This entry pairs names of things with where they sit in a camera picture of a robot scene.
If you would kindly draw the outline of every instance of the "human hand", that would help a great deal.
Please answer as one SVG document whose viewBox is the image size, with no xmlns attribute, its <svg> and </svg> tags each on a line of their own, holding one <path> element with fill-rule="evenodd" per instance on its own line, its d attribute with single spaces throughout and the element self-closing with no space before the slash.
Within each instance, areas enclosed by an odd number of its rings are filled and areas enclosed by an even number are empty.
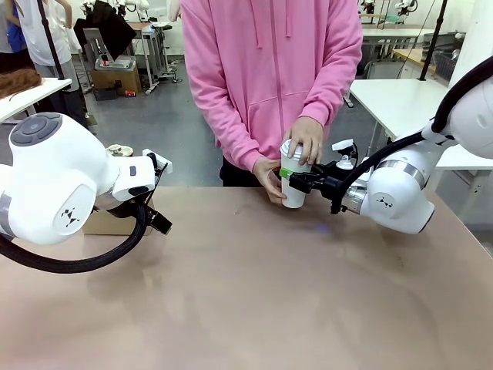
<svg viewBox="0 0 493 370">
<path fill-rule="evenodd" d="M 252 172 L 267 191 L 270 201 L 275 204 L 281 204 L 286 196 L 281 193 L 280 180 L 272 172 L 277 168 L 280 168 L 280 160 L 270 160 L 262 156 L 255 162 Z"/>
<path fill-rule="evenodd" d="M 293 127 L 284 135 L 283 142 L 291 139 L 288 157 L 291 158 L 298 145 L 303 145 L 300 164 L 306 162 L 312 165 L 322 161 L 322 145 L 324 143 L 324 128 L 313 118 L 300 117 Z"/>
</svg>

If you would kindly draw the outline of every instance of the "paper cup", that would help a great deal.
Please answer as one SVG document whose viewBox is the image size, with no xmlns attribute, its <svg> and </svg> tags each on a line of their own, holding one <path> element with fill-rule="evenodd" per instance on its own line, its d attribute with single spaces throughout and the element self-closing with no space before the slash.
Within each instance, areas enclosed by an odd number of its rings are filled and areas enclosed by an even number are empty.
<svg viewBox="0 0 493 370">
<path fill-rule="evenodd" d="M 281 162 L 281 184 L 283 194 L 287 197 L 283 200 L 283 205 L 287 208 L 301 208 L 305 201 L 306 194 L 290 187 L 290 181 L 287 179 L 293 172 L 310 172 L 311 166 L 308 164 L 300 165 L 301 153 L 303 147 L 297 146 L 296 152 L 291 158 L 288 158 L 287 154 L 290 149 L 291 139 L 287 140 L 280 148 L 280 162 Z"/>
</svg>

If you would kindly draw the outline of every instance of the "hoodie drawstring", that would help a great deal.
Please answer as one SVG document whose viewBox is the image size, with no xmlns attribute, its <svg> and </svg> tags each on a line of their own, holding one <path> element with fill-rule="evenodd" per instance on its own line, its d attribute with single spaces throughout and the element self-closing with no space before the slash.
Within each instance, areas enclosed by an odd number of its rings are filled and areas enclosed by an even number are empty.
<svg viewBox="0 0 493 370">
<path fill-rule="evenodd" d="M 291 1 L 286 0 L 286 37 L 291 37 L 293 33 L 293 9 L 291 9 Z"/>
<path fill-rule="evenodd" d="M 255 0 L 250 0 L 250 5 L 252 5 L 253 27 L 255 28 L 255 36 L 257 37 L 257 49 L 262 49 L 262 35 L 259 31 L 260 21 L 258 20 L 258 11 L 255 10 Z"/>
<path fill-rule="evenodd" d="M 293 9 L 291 9 L 292 0 L 286 0 L 286 37 L 291 37 L 293 34 Z M 257 9 L 256 0 L 250 0 L 253 13 L 253 27 L 255 28 L 255 36 L 257 37 L 257 49 L 262 49 L 262 32 L 259 30 L 260 20 Z"/>
</svg>

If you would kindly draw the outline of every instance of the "green label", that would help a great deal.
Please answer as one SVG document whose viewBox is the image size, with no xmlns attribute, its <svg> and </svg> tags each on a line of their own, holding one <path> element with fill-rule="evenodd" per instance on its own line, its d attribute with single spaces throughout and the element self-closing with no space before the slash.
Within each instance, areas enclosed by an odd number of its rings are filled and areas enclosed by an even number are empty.
<svg viewBox="0 0 493 370">
<path fill-rule="evenodd" d="M 291 174 L 293 173 L 293 171 L 291 170 L 288 170 L 286 168 L 281 168 L 280 171 L 279 171 L 279 176 L 281 176 L 282 178 L 288 180 L 291 176 Z"/>
</svg>

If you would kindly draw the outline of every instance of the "cardboard box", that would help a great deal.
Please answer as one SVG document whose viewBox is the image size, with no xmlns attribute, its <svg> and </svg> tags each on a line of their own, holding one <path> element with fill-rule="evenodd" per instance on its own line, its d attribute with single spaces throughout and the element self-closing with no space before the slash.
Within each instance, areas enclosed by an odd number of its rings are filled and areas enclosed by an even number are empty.
<svg viewBox="0 0 493 370">
<path fill-rule="evenodd" d="M 153 200 L 149 206 L 154 209 Z M 130 235 L 135 227 L 136 219 L 133 217 L 116 218 L 105 211 L 93 212 L 82 227 L 84 234 L 88 235 Z M 151 227 L 147 227 L 144 235 L 151 234 Z"/>
<path fill-rule="evenodd" d="M 91 71 L 91 77 L 95 89 L 108 89 L 119 86 L 116 88 L 116 93 L 119 96 L 125 96 L 125 90 L 135 91 L 136 94 L 142 92 L 137 68 L 134 68 L 131 72 L 94 70 Z"/>
</svg>

